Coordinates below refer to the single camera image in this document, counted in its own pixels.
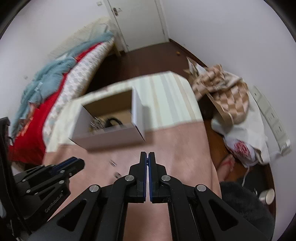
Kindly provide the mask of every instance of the teal blanket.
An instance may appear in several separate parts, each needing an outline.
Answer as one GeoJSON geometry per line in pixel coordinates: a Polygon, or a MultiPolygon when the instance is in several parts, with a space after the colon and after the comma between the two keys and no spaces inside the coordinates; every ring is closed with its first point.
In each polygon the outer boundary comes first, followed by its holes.
{"type": "Polygon", "coordinates": [[[47,97],[59,89],[63,74],[69,72],[76,65],[75,57],[97,43],[109,41],[112,37],[113,34],[108,31],[91,41],[84,42],[71,49],[64,59],[51,61],[35,74],[32,82],[27,85],[23,92],[21,105],[12,124],[13,139],[21,129],[19,120],[27,118],[30,110],[29,103],[34,103],[37,106],[43,103],[47,97]]]}

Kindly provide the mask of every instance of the open box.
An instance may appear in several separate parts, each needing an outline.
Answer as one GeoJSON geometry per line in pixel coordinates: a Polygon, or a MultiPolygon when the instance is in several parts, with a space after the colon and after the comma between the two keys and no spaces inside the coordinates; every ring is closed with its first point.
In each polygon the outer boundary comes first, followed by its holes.
{"type": "Polygon", "coordinates": [[[80,107],[71,141],[86,150],[123,146],[145,141],[143,106],[132,88],[80,107]],[[94,117],[101,120],[115,117],[122,125],[91,130],[94,117]]]}

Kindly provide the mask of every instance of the white door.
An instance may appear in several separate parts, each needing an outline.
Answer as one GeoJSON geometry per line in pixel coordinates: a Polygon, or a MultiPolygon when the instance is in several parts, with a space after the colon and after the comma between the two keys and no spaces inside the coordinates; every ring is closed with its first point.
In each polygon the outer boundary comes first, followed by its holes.
{"type": "Polygon", "coordinates": [[[109,0],[129,51],[165,42],[155,0],[109,0]]]}

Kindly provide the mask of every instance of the red blanket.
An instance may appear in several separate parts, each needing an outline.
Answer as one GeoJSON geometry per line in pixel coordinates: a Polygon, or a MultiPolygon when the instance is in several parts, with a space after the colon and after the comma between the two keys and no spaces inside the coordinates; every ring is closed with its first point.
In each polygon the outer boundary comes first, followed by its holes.
{"type": "MultiPolygon", "coordinates": [[[[87,53],[92,51],[97,45],[92,46],[85,52],[81,53],[77,58],[79,62],[87,53]]],[[[45,144],[42,137],[42,129],[45,120],[54,106],[59,94],[61,93],[68,73],[64,74],[58,91],[52,94],[42,103],[36,110],[28,129],[23,136],[18,136],[15,139],[14,145],[9,147],[9,158],[13,161],[21,161],[41,165],[45,154],[45,144]]]]}

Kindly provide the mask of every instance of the person's leg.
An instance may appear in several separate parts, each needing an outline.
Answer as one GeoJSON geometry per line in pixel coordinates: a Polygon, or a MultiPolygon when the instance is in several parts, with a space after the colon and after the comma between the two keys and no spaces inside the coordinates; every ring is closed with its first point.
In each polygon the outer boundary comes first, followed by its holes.
{"type": "Polygon", "coordinates": [[[219,182],[223,182],[233,171],[235,160],[232,154],[227,155],[217,168],[217,176],[219,182]]]}

